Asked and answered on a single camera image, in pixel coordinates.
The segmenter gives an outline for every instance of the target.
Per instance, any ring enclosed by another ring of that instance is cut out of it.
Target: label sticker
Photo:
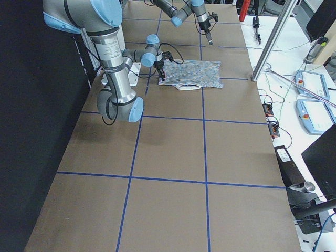
[[[279,156],[280,156],[280,158],[281,158],[281,160],[283,161],[283,162],[288,162],[288,161],[290,161],[290,157],[289,157],[289,155],[287,154],[287,152],[286,152],[286,150],[285,149],[277,149],[277,152],[278,152],[278,154],[279,154]]]
[[[117,40],[108,44],[96,44],[96,48],[101,60],[113,60],[114,58],[121,57],[121,51]]]

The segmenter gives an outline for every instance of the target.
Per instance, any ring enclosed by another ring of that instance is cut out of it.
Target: black monitor
[[[302,157],[328,200],[336,197],[336,124],[313,142]]]

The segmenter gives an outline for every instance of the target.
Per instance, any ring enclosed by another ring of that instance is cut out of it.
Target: white table
[[[255,39],[255,30],[252,27],[252,20],[253,16],[246,16],[244,22],[241,23],[241,28],[243,30],[244,39],[246,46],[248,48],[249,57],[251,61],[252,67],[255,67],[258,59],[262,53],[261,49],[256,48],[264,48],[267,39],[274,27],[274,24],[277,20],[277,17],[259,17],[260,28],[259,33],[261,35],[261,45],[258,44],[257,40]],[[310,44],[308,43],[308,39],[306,38],[305,34],[301,30],[299,24],[295,20],[295,18],[290,18],[278,39],[274,50],[284,50],[284,49],[291,49],[293,47],[298,48],[292,50],[285,50],[285,51],[273,51],[268,63],[271,64],[272,70],[281,74],[281,75],[294,75],[296,71],[301,67],[304,69],[305,65],[302,65],[303,59],[307,55]],[[329,88],[335,88],[335,84],[330,78],[328,72],[325,70],[324,66],[319,65],[307,65],[306,70],[314,70],[314,72],[318,72],[320,74],[324,74],[326,79],[327,85]],[[273,74],[267,74],[268,80],[270,82],[271,90],[282,97],[286,95],[286,92],[289,88],[289,83],[282,81],[278,77],[274,76]],[[293,79],[293,76],[286,76],[289,79]],[[258,88],[260,94],[270,95],[273,98],[273,101],[281,101],[282,98],[272,93],[269,89],[265,73],[259,77],[258,81]],[[336,102],[336,92],[330,91],[331,101]],[[280,126],[287,130],[292,138],[293,143],[290,148],[288,148],[288,152],[293,158],[294,162],[296,163],[297,167],[299,168],[301,174],[306,179],[306,181],[313,182],[316,185],[315,180],[311,176],[307,166],[305,165],[301,153],[309,147],[319,136],[318,135],[310,135],[308,134],[303,125],[300,122],[300,119],[296,113],[295,109],[295,101],[297,99],[304,99],[307,98],[303,95],[298,95],[296,88],[291,87],[288,91],[286,96],[285,102],[283,104],[281,118],[280,118]],[[275,117],[279,119],[280,117],[280,109],[281,103],[275,103],[273,106],[273,112]],[[289,146],[291,140],[290,137],[280,129],[280,137],[274,139],[274,146]],[[317,187],[315,193],[318,196],[323,195],[320,189]],[[318,244],[317,251],[336,251],[336,230],[334,229],[333,233],[323,233],[321,239]],[[313,248],[313,243],[316,241],[319,233],[313,233],[309,235],[305,235],[301,232],[301,229],[297,227],[298,236],[300,239],[300,244],[302,251],[311,251]]]

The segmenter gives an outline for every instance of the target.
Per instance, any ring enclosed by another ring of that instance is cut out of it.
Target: black panel
[[[23,251],[89,91],[72,35],[47,27],[42,11],[38,0],[0,8],[1,252]]]
[[[306,26],[311,41],[324,36],[335,20],[336,1],[324,0]]]
[[[336,196],[336,124],[320,136],[303,153],[308,170],[326,198]]]

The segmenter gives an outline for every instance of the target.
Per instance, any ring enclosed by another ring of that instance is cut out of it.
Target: blue cable
[[[321,231],[320,231],[320,234],[319,234],[319,237],[317,238],[317,240],[316,240],[316,242],[315,242],[315,246],[313,247],[312,252],[315,252],[315,251],[316,251],[317,244],[319,243],[319,240],[320,240],[320,238],[321,238],[322,232],[323,232],[323,230],[324,230],[324,227],[325,227],[327,221],[328,221],[329,219],[331,219],[331,217],[334,216],[334,215],[335,215],[335,213],[333,213],[332,215],[330,215],[330,216],[325,220],[325,222],[323,223],[322,228],[321,228]]]

